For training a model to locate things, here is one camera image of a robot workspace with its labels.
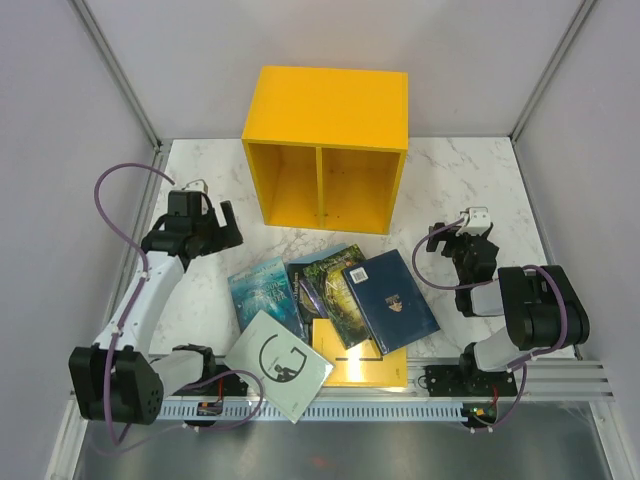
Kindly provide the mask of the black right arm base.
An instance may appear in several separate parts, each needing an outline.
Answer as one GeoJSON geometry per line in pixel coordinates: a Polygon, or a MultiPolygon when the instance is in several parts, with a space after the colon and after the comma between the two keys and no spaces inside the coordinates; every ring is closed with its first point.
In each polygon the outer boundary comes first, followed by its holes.
{"type": "Polygon", "coordinates": [[[480,370],[469,344],[457,364],[427,365],[424,368],[426,390],[432,397],[515,397],[518,392],[513,373],[506,370],[480,370]]]}

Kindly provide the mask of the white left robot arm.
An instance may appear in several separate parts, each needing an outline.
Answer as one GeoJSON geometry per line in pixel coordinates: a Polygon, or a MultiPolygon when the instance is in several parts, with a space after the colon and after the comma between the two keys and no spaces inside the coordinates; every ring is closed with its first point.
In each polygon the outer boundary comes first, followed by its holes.
{"type": "Polygon", "coordinates": [[[243,242],[230,201],[213,207],[194,190],[173,190],[167,211],[142,239],[135,278],[105,329],[75,348],[69,370],[87,420],[149,425],[165,398],[188,387],[211,393],[219,381],[211,348],[179,345],[159,359],[151,340],[169,297],[190,264],[243,242]]]}

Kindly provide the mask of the purple Daniel Defoe book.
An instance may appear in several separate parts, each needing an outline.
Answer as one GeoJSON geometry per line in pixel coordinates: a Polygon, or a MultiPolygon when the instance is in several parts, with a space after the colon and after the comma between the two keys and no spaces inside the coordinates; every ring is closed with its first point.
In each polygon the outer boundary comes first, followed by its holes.
{"type": "Polygon", "coordinates": [[[326,259],[343,250],[347,245],[340,243],[324,250],[299,257],[286,264],[286,272],[293,290],[294,299],[303,324],[311,331],[313,320],[326,314],[326,309],[314,287],[306,279],[303,270],[310,264],[326,259]]]}

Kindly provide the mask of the navy blue crest book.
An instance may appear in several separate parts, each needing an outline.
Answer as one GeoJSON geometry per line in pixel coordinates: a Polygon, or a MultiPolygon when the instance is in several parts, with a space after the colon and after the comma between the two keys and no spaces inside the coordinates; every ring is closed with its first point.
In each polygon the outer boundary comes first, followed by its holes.
{"type": "Polygon", "coordinates": [[[440,330],[398,250],[347,267],[343,277],[381,354],[440,330]]]}

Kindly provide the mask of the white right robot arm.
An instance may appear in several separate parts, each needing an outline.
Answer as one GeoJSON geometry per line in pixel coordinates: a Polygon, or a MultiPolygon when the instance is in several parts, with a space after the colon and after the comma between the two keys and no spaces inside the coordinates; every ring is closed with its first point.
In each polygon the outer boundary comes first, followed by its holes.
{"type": "Polygon", "coordinates": [[[499,331],[470,343],[460,355],[457,382],[471,394],[488,387],[493,373],[513,372],[542,355],[584,344],[590,335],[588,314],[564,269],[498,267],[491,230],[470,233],[463,220],[438,222],[419,242],[428,253],[441,247],[441,255],[452,261],[458,283],[437,288],[454,293],[463,316],[504,319],[499,331]]]}

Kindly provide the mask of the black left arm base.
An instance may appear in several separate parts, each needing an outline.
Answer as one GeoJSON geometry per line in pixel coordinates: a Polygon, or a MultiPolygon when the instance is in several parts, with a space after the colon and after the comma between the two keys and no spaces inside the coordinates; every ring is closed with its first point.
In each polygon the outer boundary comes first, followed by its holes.
{"type": "MultiPolygon", "coordinates": [[[[194,344],[180,345],[173,348],[174,351],[195,351],[203,357],[202,376],[197,383],[210,380],[216,375],[229,371],[229,368],[218,364],[213,350],[210,347],[194,344]]],[[[223,400],[226,396],[245,397],[248,385],[236,374],[224,376],[215,382],[197,388],[186,388],[176,391],[175,396],[216,396],[223,400]]]]}

